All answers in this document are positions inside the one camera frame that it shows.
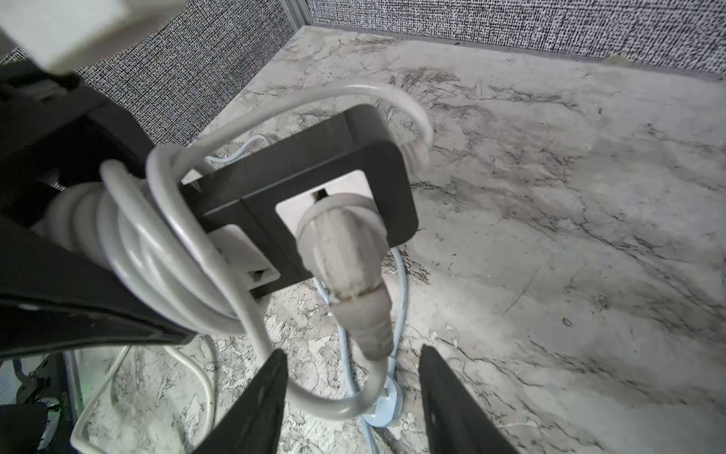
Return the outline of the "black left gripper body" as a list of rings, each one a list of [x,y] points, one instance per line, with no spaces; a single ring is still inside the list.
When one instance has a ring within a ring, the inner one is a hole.
[[[33,62],[1,68],[1,356],[88,346],[187,344],[193,333],[148,308],[88,253],[45,230],[58,196],[97,183],[100,165],[144,175],[151,140],[131,113],[78,75]]]

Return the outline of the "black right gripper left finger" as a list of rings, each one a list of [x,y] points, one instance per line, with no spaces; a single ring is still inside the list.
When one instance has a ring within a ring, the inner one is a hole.
[[[288,378],[287,355],[276,349],[195,451],[275,453],[283,425]]]

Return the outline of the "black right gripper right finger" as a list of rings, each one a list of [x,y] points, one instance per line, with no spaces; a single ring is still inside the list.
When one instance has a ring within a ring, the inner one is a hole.
[[[517,453],[432,346],[422,347],[419,378],[432,453]]]

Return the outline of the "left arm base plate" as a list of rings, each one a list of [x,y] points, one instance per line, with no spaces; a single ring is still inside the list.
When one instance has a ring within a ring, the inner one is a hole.
[[[74,453],[76,423],[64,356],[1,365],[1,451]]]

